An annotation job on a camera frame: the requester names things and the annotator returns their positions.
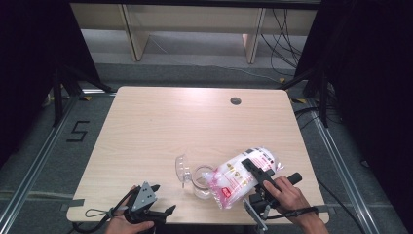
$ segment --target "human hand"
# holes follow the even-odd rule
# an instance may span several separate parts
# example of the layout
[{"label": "human hand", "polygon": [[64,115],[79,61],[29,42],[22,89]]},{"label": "human hand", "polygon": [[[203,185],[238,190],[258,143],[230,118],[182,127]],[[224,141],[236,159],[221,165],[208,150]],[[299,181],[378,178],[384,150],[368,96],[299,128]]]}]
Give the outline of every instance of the human hand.
[{"label": "human hand", "polygon": [[155,225],[153,221],[144,221],[139,224],[129,223],[123,216],[124,211],[115,211],[114,217],[109,221],[105,234],[136,234],[150,229]]},{"label": "human hand", "polygon": [[[274,182],[280,190],[269,181],[264,181],[263,184],[271,195],[280,202],[280,205],[277,207],[279,213],[284,214],[287,211],[310,207],[301,190],[294,187],[285,176],[276,178]],[[297,217],[289,217],[288,220],[300,226],[305,233],[328,233],[324,223],[315,213],[305,213]]]}]

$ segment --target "wooden table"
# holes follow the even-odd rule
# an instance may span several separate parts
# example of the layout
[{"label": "wooden table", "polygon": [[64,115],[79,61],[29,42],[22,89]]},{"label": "wooden table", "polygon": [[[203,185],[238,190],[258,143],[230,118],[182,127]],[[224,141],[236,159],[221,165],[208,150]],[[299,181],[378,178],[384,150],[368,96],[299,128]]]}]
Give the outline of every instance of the wooden table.
[{"label": "wooden table", "polygon": [[[241,104],[233,104],[231,98],[239,98]],[[67,218],[98,221],[101,216],[85,217],[85,211],[108,211],[134,184],[148,181],[161,185],[151,210],[163,212],[176,205],[167,223],[253,225],[242,201],[220,210],[213,198],[196,197],[192,184],[182,188],[175,158],[185,154],[192,170],[201,164],[217,167],[256,146],[279,157],[284,169],[275,176],[299,172],[303,180],[296,186],[310,204],[324,204],[285,91],[122,87],[74,196],[85,199],[84,206],[71,207]],[[319,216],[328,222],[328,214]]]}]

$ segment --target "gray floor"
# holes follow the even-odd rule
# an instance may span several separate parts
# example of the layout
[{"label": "gray floor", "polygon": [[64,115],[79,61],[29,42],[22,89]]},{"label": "gray floor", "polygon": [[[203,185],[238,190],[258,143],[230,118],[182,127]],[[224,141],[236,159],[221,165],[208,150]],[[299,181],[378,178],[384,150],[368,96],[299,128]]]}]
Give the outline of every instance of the gray floor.
[{"label": "gray floor", "polygon": [[[280,78],[293,74],[294,68],[279,58],[271,58],[271,51],[260,39],[254,64],[247,64],[241,35],[218,33],[153,33],[140,62],[131,60],[130,48],[124,32],[84,30],[88,46],[102,81],[118,88],[123,85],[149,86],[200,86],[244,87],[275,89]],[[266,35],[274,44],[272,35]],[[301,50],[305,37],[291,37],[291,43]],[[293,61],[291,53],[280,50]],[[291,88],[291,98],[302,98],[305,82]],[[71,223],[65,217],[64,205],[73,196],[83,170],[89,160],[100,128],[104,122],[113,96],[93,96],[91,100],[77,100],[61,127],[50,156],[36,176],[27,199],[9,233],[69,233]],[[308,103],[292,103],[294,110],[309,107]],[[318,114],[306,113],[297,119],[306,143],[317,178],[331,190],[344,206],[357,216],[346,186],[337,172],[331,153],[319,134]],[[349,169],[362,201],[366,203],[372,220],[380,233],[407,233],[392,205],[383,193],[374,175],[360,164],[362,156],[340,122],[337,111],[328,110],[329,132],[333,136],[340,156]],[[42,150],[43,143],[53,130],[54,109],[48,105],[38,116],[21,145],[0,171],[0,209],[7,208],[10,198],[20,187],[32,162]],[[81,142],[68,142],[78,138],[71,133],[77,121],[89,121],[79,125],[88,131]],[[356,223],[324,188],[321,188],[325,204],[330,211],[327,228],[330,233],[360,233]],[[168,233],[200,233],[198,226],[168,226]],[[203,227],[203,233],[252,233],[252,227],[232,226]],[[272,226],[268,233],[300,233],[292,225]]]}]

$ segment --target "plastic bag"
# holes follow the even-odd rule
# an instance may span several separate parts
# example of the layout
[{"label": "plastic bag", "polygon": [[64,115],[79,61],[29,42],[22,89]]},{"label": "plastic bag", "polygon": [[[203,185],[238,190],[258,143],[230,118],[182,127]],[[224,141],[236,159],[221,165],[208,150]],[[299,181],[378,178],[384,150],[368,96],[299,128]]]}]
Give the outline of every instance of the plastic bag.
[{"label": "plastic bag", "polygon": [[242,163],[247,158],[264,172],[269,169],[277,172],[282,168],[279,159],[268,149],[257,147],[250,148],[214,171],[205,173],[204,178],[220,209],[230,209],[236,201],[258,184]]}]

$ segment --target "floor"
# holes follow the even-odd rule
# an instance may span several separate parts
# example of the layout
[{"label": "floor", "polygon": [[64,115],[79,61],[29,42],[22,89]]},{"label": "floor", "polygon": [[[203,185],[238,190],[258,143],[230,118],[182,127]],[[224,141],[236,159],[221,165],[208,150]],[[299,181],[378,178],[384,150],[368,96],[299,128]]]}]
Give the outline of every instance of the floor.
[{"label": "floor", "polygon": [[[189,77],[197,75],[197,70],[227,72],[225,74],[248,76],[247,79],[271,82],[274,85],[281,82],[281,78],[291,78],[296,64],[294,56],[299,57],[298,51],[302,50],[306,41],[306,37],[289,37],[290,44],[297,49],[294,54],[278,46],[280,53],[291,63],[288,64],[281,58],[272,56],[265,40],[260,38],[255,62],[247,64],[241,35],[154,32],[142,60],[135,62],[131,60],[131,51],[124,32],[83,30],[83,33],[102,80],[113,86],[130,82],[125,78],[125,70],[134,72],[140,67],[147,70],[149,66],[156,70],[145,74],[153,75],[155,81],[162,80],[162,77],[168,76],[168,72],[173,69],[174,72],[187,72],[185,75]],[[278,38],[273,35],[264,37],[272,45]],[[281,40],[281,44],[289,48],[285,40]],[[82,85],[87,89],[92,88],[88,84]],[[304,86],[305,82],[302,82],[289,90],[294,110],[317,105],[317,97],[302,100],[301,91]],[[65,210],[88,162],[88,157],[80,155],[92,151],[104,122],[104,113],[107,113],[112,100],[113,97],[104,95],[95,95],[94,105],[87,101],[66,100],[65,106],[70,115],[65,126],[58,130],[51,127],[54,120],[53,106],[45,106],[20,151],[13,155],[0,171],[0,209],[2,212],[7,209],[16,210],[7,220],[8,225],[1,227],[1,233],[74,233],[71,223],[65,218]],[[329,231],[407,233],[374,175],[368,167],[360,163],[362,156],[359,155],[345,125],[340,123],[339,112],[329,108],[328,116],[327,129],[323,127],[316,112],[297,115],[297,122],[316,176],[320,179],[321,193],[330,213],[330,221],[327,223]],[[71,126],[76,121],[85,119],[93,119],[88,129],[88,136],[91,137],[85,139],[81,149],[67,147],[67,138],[73,137]],[[59,137],[51,138],[53,132],[58,132]],[[44,142],[49,142],[50,147],[45,148]],[[36,166],[40,170],[29,174]],[[25,202],[13,207],[10,201],[13,201],[18,193],[21,193],[20,197]],[[251,227],[209,228],[204,229],[205,233],[253,233]],[[169,233],[200,233],[195,230],[193,226],[171,226]],[[300,233],[300,230],[286,225],[271,227],[268,233]]]}]

